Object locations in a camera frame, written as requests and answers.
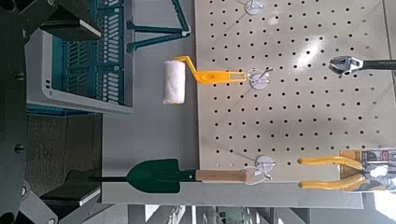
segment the green shovel blade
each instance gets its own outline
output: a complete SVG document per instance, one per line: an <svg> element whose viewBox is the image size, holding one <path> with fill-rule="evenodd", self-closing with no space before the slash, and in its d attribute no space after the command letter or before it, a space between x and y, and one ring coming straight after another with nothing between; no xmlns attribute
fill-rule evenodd
<svg viewBox="0 0 396 224"><path fill-rule="evenodd" d="M180 171L175 159L144 161L126 176L134 188L146 193L179 193L180 182L195 180L195 170Z"/></svg>

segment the paint roller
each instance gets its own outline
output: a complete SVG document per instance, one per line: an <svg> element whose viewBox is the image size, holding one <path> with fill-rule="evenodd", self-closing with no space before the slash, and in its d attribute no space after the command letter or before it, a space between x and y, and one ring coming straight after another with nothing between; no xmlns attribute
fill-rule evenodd
<svg viewBox="0 0 396 224"><path fill-rule="evenodd" d="M186 64L189 66L195 80L202 84L226 82L243 82L247 80L245 72L197 71L189 56L176 57L165 62L163 76L163 103L165 105L181 105L185 100Z"/></svg>

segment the black metal stand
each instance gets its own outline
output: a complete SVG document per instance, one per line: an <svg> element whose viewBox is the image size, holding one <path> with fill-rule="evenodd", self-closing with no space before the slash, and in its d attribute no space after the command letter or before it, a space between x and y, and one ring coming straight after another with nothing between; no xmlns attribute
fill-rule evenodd
<svg viewBox="0 0 396 224"><path fill-rule="evenodd" d="M20 210L36 218L37 198L23 186L27 159L24 44L39 27L66 40L102 34L81 0L0 0L0 223L13 223Z"/></svg>

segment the shovel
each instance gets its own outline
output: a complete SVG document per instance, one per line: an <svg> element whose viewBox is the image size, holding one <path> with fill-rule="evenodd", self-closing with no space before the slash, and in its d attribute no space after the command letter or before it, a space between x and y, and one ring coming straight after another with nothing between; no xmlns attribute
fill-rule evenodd
<svg viewBox="0 0 396 224"><path fill-rule="evenodd" d="M178 160L144 161L137 164L126 177L100 177L101 182L127 182L146 193L179 193L180 182L233 181L246 183L248 171L180 171Z"/></svg>

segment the wooden shovel handle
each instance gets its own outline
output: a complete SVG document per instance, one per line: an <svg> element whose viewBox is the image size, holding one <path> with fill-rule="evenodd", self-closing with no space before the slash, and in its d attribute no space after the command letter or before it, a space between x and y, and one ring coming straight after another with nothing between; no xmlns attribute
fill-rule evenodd
<svg viewBox="0 0 396 224"><path fill-rule="evenodd" d="M211 170L197 170L196 180L220 180L220 181L248 181L248 171L211 171Z"/></svg>

